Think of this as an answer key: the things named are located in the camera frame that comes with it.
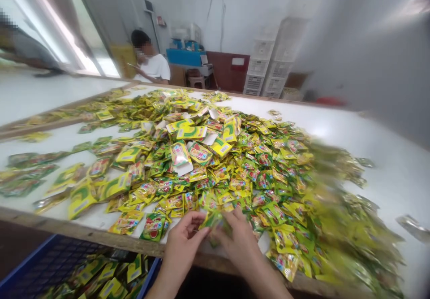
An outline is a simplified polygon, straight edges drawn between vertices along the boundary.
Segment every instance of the blue box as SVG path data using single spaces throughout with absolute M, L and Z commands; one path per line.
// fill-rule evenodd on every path
M 188 65 L 200 67 L 202 65 L 201 55 L 206 55 L 206 51 L 192 52 L 189 50 L 166 49 L 167 58 L 171 64 Z
M 102 247 L 55 234 L 0 282 L 0 298 L 36 299 L 51 286 L 67 281 L 76 265 L 83 263 L 87 255 L 96 253 Z M 154 260 L 137 299 L 142 299 L 152 287 L 160 262 L 160 258 Z

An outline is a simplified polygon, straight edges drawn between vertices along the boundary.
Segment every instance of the barcode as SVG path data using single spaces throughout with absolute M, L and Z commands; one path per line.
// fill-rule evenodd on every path
M 132 275 L 131 275 L 131 280 L 133 280 L 134 278 L 136 278 L 136 277 L 138 277 L 139 276 L 139 273 L 140 273 L 140 270 L 137 270 L 135 273 L 133 273 Z
M 221 153 L 224 153 L 224 152 L 226 152 L 228 150 L 228 146 L 226 145 L 226 146 L 223 146 L 222 148 L 221 148 Z
M 103 297 L 106 298 L 108 296 L 108 294 L 111 292 L 112 288 L 113 288 L 113 282 L 111 282 L 109 287 L 107 287 L 107 289 L 103 292 Z
M 82 204 L 80 204 L 78 207 L 75 208 L 73 211 L 75 214 L 78 213 L 81 209 L 83 209 L 88 204 L 88 199 L 84 201 Z

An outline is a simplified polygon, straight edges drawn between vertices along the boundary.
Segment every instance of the dark hair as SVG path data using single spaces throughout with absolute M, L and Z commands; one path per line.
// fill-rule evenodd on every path
M 149 36 L 142 30 L 134 30 L 131 33 L 131 42 L 135 47 L 141 47 L 146 43 L 151 43 Z

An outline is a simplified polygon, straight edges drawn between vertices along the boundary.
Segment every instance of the floor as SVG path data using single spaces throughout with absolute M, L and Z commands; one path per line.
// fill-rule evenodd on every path
M 0 280 L 3 280 L 51 234 L 0 221 Z

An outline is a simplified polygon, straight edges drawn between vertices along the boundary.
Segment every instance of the white wall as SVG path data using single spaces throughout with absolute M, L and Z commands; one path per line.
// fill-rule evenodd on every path
M 430 23 L 409 0 L 346 0 L 303 90 L 337 96 L 430 145 Z
M 222 0 L 213 0 L 209 19 L 210 0 L 150 0 L 156 15 L 165 19 L 196 23 L 202 29 L 202 43 L 206 50 L 220 51 Z M 310 45 L 303 48 L 311 56 L 313 44 L 325 33 L 333 18 L 333 8 L 338 0 L 224 0 L 226 4 L 223 52 L 251 54 L 252 40 L 258 26 L 276 24 L 287 15 L 316 18 L 310 26 Z M 170 43 L 169 30 L 158 28 L 162 52 Z M 301 68 L 307 68 L 307 57 L 302 58 Z

